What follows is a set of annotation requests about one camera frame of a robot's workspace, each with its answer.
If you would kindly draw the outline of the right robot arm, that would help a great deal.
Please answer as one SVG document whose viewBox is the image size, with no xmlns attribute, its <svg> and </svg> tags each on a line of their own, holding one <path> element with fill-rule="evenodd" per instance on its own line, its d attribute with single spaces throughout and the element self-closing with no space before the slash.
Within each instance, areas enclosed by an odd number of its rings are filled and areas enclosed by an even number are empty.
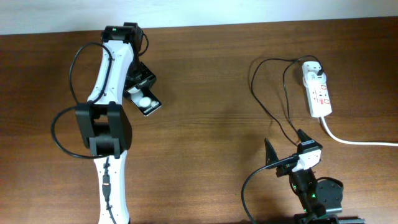
<svg viewBox="0 0 398 224">
<path fill-rule="evenodd" d="M 364 223 L 358 217 L 340 218 L 344 185 L 331 177 L 315 177 L 312 168 L 321 161 L 323 146 L 298 131 L 300 142 L 297 152 L 279 159 L 271 142 L 265 139 L 266 166 L 275 169 L 276 176 L 289 177 L 289 184 L 300 200 L 304 212 L 294 215 L 295 223 Z"/>
</svg>

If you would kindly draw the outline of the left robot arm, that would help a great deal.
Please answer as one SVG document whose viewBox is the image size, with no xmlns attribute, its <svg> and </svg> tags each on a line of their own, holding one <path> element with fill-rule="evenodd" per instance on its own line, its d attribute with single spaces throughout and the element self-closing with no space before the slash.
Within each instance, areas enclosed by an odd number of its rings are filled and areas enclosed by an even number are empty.
<svg viewBox="0 0 398 224">
<path fill-rule="evenodd" d="M 132 144 L 132 125 L 123 100 L 144 116 L 161 107 L 151 93 L 156 81 L 139 57 L 147 36 L 138 24 L 107 26 L 101 33 L 103 56 L 98 77 L 86 103 L 75 110 L 82 140 L 98 176 L 100 223 L 130 223 L 125 193 L 125 165 Z"/>
</svg>

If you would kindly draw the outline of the black smartphone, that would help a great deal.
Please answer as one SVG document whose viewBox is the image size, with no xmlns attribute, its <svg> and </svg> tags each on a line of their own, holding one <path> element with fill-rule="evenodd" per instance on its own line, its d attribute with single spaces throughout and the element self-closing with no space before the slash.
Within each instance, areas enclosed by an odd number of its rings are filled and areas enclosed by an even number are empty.
<svg viewBox="0 0 398 224">
<path fill-rule="evenodd" d="M 144 116 L 149 116 L 162 106 L 160 100 L 150 91 L 150 88 L 144 87 L 136 94 L 129 94 L 129 99 L 135 104 Z"/>
</svg>

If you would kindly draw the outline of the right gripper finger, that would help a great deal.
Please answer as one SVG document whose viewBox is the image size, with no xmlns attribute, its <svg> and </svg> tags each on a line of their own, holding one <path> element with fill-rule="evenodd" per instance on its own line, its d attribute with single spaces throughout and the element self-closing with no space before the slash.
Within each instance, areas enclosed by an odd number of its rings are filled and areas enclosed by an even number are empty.
<svg viewBox="0 0 398 224">
<path fill-rule="evenodd" d="M 301 144 L 311 144 L 314 143 L 315 141 L 309 137 L 302 129 L 297 130 L 297 135 L 298 138 L 300 139 Z"/>
<path fill-rule="evenodd" d="M 277 167 L 279 158 L 277 157 L 276 151 L 274 150 L 271 142 L 265 138 L 265 149 L 266 149 L 266 166 L 268 169 L 274 169 Z"/>
</svg>

